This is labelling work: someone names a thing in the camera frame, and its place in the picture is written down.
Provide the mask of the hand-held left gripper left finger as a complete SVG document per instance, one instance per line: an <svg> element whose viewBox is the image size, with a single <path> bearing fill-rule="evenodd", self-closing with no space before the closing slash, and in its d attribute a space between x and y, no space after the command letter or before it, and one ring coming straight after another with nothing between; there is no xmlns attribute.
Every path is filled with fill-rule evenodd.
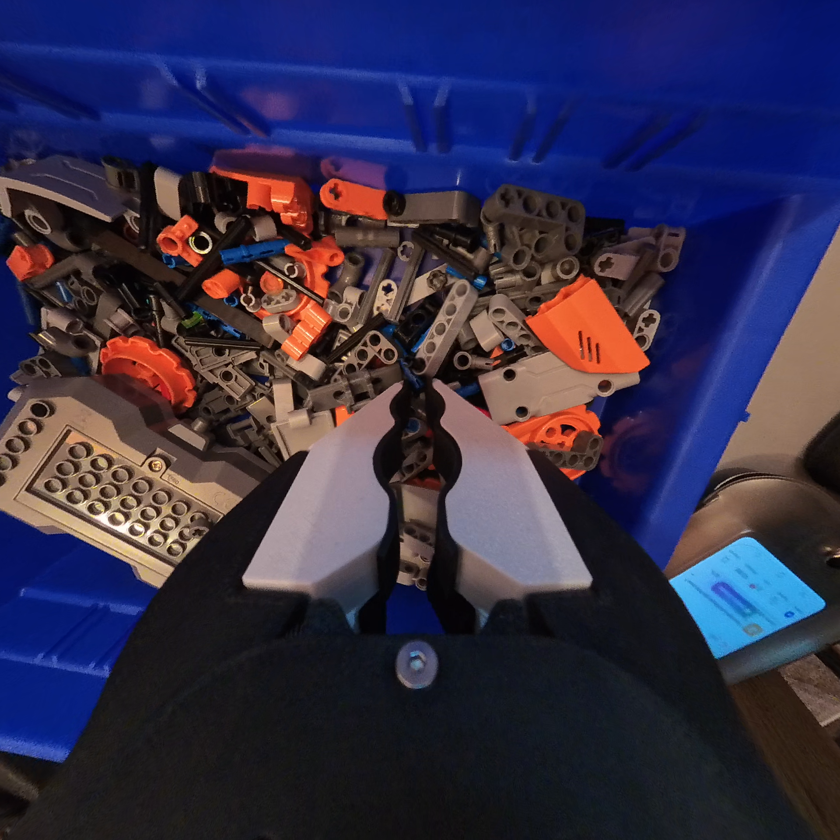
<svg viewBox="0 0 840 840"><path fill-rule="evenodd" d="M309 450L243 574L247 591L331 600L364 634L385 632L400 570L391 478L407 417L403 382Z"/></svg>

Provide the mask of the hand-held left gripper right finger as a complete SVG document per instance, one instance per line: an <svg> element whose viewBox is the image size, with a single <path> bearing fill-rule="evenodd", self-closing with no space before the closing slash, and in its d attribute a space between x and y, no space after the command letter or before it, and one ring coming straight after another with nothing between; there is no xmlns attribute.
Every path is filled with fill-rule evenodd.
<svg viewBox="0 0 840 840"><path fill-rule="evenodd" d="M437 500L427 596L449 634L478 613L546 592L584 592L592 575L529 451L440 381L426 389Z"/></svg>

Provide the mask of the pile of building block parts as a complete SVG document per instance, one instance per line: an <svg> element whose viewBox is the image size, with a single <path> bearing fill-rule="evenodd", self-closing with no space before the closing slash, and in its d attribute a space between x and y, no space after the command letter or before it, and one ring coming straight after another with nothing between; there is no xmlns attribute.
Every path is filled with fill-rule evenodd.
<svg viewBox="0 0 840 840"><path fill-rule="evenodd" d="M38 349L2 425L21 385L124 375L272 471L402 383L405 359L579 479L605 447L593 404L642 371L577 371L526 318L592 278L648 357L685 242L513 184L479 199L216 162L11 161L2 253Z"/></svg>

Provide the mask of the blue plastic parts bin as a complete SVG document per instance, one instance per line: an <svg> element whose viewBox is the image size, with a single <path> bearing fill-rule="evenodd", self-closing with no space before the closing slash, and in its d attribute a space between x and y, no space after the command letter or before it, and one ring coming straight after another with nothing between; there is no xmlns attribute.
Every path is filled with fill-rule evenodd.
<svg viewBox="0 0 840 840"><path fill-rule="evenodd" d="M218 150L687 230L582 486L665 566L838 227L838 2L2 2L2 161Z"/></svg>

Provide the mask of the orange curved panel piece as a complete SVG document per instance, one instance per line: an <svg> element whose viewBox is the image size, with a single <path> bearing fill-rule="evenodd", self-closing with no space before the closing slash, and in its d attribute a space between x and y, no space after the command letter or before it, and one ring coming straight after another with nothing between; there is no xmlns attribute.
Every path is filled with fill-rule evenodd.
<svg viewBox="0 0 840 840"><path fill-rule="evenodd" d="M598 282L581 277L542 304L526 323L541 344L571 368L630 374L649 364Z"/></svg>

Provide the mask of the large grey battery box piece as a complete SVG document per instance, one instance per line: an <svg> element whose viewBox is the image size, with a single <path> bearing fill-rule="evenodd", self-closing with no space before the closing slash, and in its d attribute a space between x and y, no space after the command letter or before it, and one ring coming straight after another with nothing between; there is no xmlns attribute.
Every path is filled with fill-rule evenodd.
<svg viewBox="0 0 840 840"><path fill-rule="evenodd" d="M161 586L271 467L212 445L124 375L19 386L2 425L2 510L73 535Z"/></svg>

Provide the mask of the smartphone with lit screen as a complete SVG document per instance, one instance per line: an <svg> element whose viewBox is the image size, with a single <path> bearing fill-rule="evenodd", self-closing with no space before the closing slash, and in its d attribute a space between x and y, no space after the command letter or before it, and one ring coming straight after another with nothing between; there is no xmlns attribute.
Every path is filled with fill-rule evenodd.
<svg viewBox="0 0 840 840"><path fill-rule="evenodd" d="M720 659L805 620L825 600L752 537L742 537L670 580Z"/></svg>

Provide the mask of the black phone holder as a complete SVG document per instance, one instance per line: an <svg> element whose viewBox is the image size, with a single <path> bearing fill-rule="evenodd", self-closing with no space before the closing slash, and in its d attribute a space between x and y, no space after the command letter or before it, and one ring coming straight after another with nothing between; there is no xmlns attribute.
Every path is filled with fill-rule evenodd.
<svg viewBox="0 0 840 840"><path fill-rule="evenodd" d="M668 562L669 580L742 537L752 537L811 587L826 608L724 658L738 684L839 638L838 501L802 480L729 469L715 475Z"/></svg>

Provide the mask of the black chair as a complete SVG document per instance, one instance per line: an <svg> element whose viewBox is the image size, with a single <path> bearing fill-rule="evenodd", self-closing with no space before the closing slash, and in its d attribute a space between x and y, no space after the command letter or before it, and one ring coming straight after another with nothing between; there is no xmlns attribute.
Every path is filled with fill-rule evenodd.
<svg viewBox="0 0 840 840"><path fill-rule="evenodd" d="M806 446L802 466L817 485L839 495L839 414Z"/></svg>

